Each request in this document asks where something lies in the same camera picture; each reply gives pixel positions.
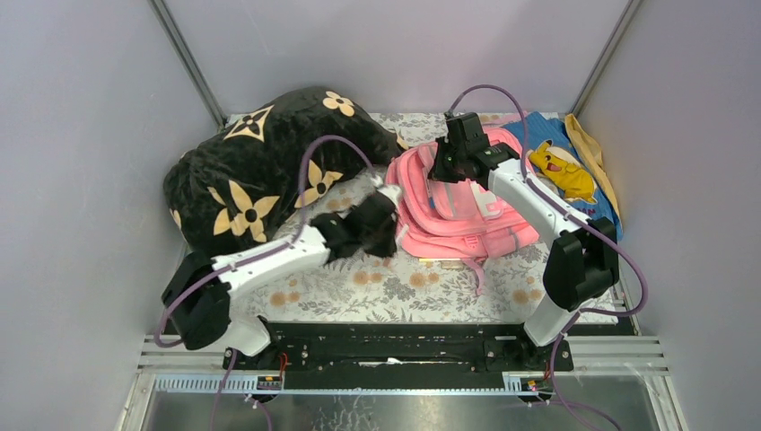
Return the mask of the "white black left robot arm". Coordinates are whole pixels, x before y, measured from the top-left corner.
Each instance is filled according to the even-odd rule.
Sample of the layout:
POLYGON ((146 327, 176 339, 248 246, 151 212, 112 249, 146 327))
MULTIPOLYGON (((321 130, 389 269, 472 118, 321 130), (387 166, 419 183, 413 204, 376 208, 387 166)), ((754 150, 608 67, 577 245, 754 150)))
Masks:
POLYGON ((162 295, 163 322, 172 324, 188 351, 221 343, 258 369, 270 367, 279 349, 271 331, 261 317, 233 318, 232 303, 273 281, 358 251, 393 256, 402 197, 398 185, 382 185, 345 214, 320 214, 290 237, 214 258, 188 255, 162 295))

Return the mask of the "black pillow with beige flowers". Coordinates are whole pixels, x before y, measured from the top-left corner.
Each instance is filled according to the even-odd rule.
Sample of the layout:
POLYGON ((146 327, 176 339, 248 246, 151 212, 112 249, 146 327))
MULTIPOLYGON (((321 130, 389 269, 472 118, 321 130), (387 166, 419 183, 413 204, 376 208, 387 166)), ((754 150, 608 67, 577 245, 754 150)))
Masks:
POLYGON ((268 242, 300 208, 406 148, 350 98, 310 86, 243 114, 183 154, 162 191, 188 247, 225 255, 268 242))

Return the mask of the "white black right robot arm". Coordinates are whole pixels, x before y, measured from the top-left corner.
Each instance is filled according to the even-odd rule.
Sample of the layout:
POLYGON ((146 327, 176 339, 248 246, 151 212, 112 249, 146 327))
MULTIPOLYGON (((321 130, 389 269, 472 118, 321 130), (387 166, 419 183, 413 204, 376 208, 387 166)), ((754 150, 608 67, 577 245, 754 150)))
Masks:
POLYGON ((432 180, 472 180, 503 199, 549 248, 538 308, 523 323, 514 349, 523 368, 550 358, 549 344, 568 331, 574 317, 619 280, 617 231, 607 219, 590 220, 555 195, 529 171, 525 149, 491 145, 476 113, 444 114, 447 133, 437 138, 432 180))

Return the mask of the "pink student backpack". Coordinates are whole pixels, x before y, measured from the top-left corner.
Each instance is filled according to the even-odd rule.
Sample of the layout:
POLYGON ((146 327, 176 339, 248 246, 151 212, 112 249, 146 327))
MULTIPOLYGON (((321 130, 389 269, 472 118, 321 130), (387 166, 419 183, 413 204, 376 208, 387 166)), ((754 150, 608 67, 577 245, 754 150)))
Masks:
POLYGON ((477 274, 481 295, 485 272, 480 262, 515 252, 538 241, 536 230, 506 201, 472 180, 430 180, 434 142, 407 149, 391 162, 388 184, 403 189, 398 204, 397 239, 422 259, 459 259, 477 274))

